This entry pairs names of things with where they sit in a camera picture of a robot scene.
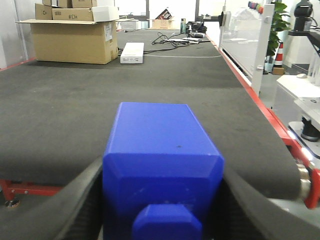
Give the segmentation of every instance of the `conveyor belt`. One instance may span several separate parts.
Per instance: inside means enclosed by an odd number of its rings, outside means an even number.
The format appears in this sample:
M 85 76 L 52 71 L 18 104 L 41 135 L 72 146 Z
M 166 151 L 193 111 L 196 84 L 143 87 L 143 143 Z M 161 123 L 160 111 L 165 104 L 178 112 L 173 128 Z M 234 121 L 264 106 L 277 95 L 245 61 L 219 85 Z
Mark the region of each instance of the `conveyor belt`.
M 156 31 L 120 32 L 118 45 L 170 47 L 151 45 L 155 38 Z M 152 55 L 171 57 L 31 61 L 0 72 L 0 179 L 66 184 L 103 153 L 120 102 L 183 103 L 248 183 L 267 197 L 297 197 L 295 161 L 210 42 Z

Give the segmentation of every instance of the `electronic device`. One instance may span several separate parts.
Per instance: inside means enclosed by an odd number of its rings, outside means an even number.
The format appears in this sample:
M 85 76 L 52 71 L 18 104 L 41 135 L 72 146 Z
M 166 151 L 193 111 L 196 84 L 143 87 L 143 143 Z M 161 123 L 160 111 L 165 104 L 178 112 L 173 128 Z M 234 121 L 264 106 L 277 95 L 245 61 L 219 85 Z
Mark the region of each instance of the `electronic device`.
M 127 42 L 120 56 L 121 64 L 142 64 L 144 62 L 143 42 Z

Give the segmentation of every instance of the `blue 3d printed part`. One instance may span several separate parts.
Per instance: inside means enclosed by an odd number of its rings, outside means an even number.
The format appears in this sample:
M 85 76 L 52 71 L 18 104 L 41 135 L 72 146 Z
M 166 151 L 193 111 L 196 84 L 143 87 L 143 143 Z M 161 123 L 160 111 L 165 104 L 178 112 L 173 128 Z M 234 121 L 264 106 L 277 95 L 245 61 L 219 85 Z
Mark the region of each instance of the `blue 3d printed part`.
M 202 224 L 181 204 L 151 204 L 136 217 L 132 240 L 201 240 Z
M 181 204 L 203 221 L 223 168 L 188 105 L 123 102 L 103 157 L 104 204 L 120 222 L 150 204 Z

